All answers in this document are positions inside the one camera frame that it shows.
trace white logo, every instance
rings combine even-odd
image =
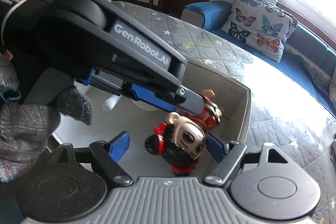
[[[128,31],[124,30],[120,24],[116,24],[114,26],[114,30],[116,33],[121,34],[123,37],[127,38],[129,41],[133,42],[137,45],[140,49],[144,50],[145,52],[151,54],[157,60],[161,61],[165,65],[168,65],[169,58],[161,55],[160,52],[157,50],[151,49],[150,45],[141,41],[141,39],[137,36],[130,34]]]

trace doll ear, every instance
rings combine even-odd
[[[177,119],[181,117],[178,113],[176,112],[170,112],[167,117],[166,117],[166,122],[167,124],[174,124]]]
[[[202,95],[209,99],[215,97],[215,93],[212,90],[202,90]]]

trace quilted mattress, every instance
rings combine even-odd
[[[335,118],[282,72],[199,27],[130,3],[114,2],[179,52],[210,64],[252,91],[248,150],[265,142],[280,147],[319,184],[321,199],[313,219],[336,223],[336,159],[331,142]]]

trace cardboard box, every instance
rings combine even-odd
[[[214,67],[185,57],[189,62],[183,84],[197,93],[203,89],[212,89],[215,92],[214,102],[224,109],[222,121],[212,133],[226,142],[245,142],[250,121],[251,91]],[[125,97],[120,99],[112,111],[106,112],[102,106],[110,97],[109,93],[92,87],[86,95],[94,109],[92,125],[86,126],[70,117],[62,117],[61,125],[55,132],[59,142],[87,147],[94,141],[109,141],[120,132],[128,131],[130,148],[119,164],[131,177],[173,175],[171,166],[162,157],[150,155],[144,148],[145,139],[153,133],[153,128],[165,121],[167,112],[143,110]],[[211,155],[204,151],[192,175],[203,178],[214,165]]]

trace gray glove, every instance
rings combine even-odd
[[[0,55],[0,95],[17,89],[15,69]],[[4,104],[0,111],[1,182],[13,180],[36,163],[60,123],[60,113],[91,124],[91,103],[74,86],[61,92],[51,106]]]

